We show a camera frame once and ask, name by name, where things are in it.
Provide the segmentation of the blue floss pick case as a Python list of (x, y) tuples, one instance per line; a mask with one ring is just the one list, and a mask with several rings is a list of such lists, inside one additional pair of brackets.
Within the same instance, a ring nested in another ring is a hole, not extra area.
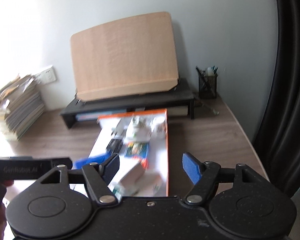
[(84, 165), (90, 164), (90, 163), (98, 163), (101, 164), (105, 160), (107, 160), (111, 156), (110, 152), (104, 153), (102, 155), (97, 155), (94, 157), (88, 157), (79, 159), (74, 162), (74, 169), (81, 169)]

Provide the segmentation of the white barcode carton box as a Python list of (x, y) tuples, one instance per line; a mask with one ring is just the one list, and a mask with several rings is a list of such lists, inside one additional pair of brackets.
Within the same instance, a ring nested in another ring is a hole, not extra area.
[(138, 160), (131, 160), (123, 164), (119, 169), (118, 183), (122, 187), (133, 186), (138, 179), (140, 179), (145, 173), (143, 165)]

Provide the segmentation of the white mosquito repellent plug heater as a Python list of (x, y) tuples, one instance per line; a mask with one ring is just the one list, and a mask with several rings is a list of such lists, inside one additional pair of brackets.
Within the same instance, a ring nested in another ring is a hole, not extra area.
[(135, 142), (149, 142), (152, 130), (146, 121), (141, 116), (133, 116), (126, 130), (126, 138)]

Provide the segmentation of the black usb charger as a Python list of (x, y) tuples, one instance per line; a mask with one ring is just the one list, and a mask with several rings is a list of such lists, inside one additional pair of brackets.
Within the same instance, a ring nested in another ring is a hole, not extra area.
[(119, 153), (122, 145), (123, 145), (122, 139), (111, 139), (109, 144), (106, 147), (107, 152), (110, 152), (111, 154)]

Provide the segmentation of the red blue playing card box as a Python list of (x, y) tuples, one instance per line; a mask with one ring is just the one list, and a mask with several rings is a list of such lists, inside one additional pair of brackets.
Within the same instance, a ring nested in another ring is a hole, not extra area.
[(138, 159), (146, 170), (148, 168), (149, 142), (129, 142), (125, 150), (126, 158)]

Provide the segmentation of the teal green carton box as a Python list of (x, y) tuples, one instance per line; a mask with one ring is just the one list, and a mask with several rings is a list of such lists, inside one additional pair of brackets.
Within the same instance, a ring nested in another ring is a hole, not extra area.
[(163, 184), (162, 177), (158, 173), (145, 173), (138, 179), (125, 176), (114, 185), (112, 192), (117, 197), (153, 197)]

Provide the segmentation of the white usb charger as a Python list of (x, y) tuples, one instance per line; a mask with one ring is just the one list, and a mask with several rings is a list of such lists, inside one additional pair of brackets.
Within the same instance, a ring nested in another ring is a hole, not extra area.
[(111, 136), (112, 136), (113, 138), (122, 137), (124, 131), (125, 131), (125, 129), (122, 128), (122, 127), (115, 128), (115, 129), (113, 129), (113, 131), (112, 131), (112, 133), (111, 133)]

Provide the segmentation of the orange white cardboard tray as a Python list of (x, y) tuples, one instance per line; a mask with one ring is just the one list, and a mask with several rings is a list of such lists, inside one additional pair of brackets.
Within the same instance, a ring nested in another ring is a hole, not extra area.
[(75, 168), (101, 163), (112, 153), (120, 168), (108, 187), (120, 198), (168, 196), (168, 132), (166, 109), (102, 115), (101, 131), (89, 157)]

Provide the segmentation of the small white mosquito heater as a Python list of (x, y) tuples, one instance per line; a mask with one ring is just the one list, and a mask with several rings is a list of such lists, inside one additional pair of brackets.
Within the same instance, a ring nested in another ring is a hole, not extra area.
[(151, 122), (152, 135), (159, 139), (166, 138), (166, 119), (164, 116), (156, 116)]

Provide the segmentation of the stack of books and papers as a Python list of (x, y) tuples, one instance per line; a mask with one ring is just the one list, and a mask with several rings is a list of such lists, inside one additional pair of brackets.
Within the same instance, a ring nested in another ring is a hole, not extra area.
[(17, 77), (0, 90), (0, 131), (18, 141), (44, 113), (45, 103), (32, 75)]

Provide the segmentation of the black monitor riser shelf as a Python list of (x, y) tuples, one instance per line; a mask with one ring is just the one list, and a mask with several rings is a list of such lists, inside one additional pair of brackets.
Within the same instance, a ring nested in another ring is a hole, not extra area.
[(66, 127), (70, 129), (77, 122), (76, 116), (79, 114), (119, 109), (126, 109), (132, 112), (137, 108), (143, 107), (147, 109), (160, 109), (180, 106), (186, 106), (188, 116), (194, 119), (194, 94), (185, 78), (179, 79), (178, 84), (166, 92), (122, 96), (87, 102), (75, 98), (61, 110), (60, 116)]

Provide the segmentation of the black mesh pen holder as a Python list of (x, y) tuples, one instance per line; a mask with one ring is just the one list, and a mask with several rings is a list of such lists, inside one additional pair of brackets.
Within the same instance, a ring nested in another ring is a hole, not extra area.
[(200, 99), (217, 98), (217, 73), (218, 67), (208, 67), (201, 70), (196, 66), (198, 74), (198, 96)]

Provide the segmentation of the black curtain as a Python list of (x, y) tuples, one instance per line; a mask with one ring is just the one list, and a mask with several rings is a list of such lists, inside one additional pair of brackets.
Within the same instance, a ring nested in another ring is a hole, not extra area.
[(277, 14), (274, 77), (253, 146), (270, 182), (292, 197), (300, 188), (300, 0), (277, 0)]

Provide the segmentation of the wooden reading stand board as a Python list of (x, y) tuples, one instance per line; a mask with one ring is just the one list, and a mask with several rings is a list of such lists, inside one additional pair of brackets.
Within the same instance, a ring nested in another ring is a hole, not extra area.
[(76, 98), (94, 101), (168, 91), (179, 72), (171, 15), (115, 20), (70, 38)]

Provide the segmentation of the white double wall socket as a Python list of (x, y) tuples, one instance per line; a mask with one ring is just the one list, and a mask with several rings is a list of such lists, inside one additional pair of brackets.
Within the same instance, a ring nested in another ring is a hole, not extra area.
[(34, 75), (39, 85), (47, 85), (57, 81), (57, 76), (53, 65), (49, 65), (45, 70)]

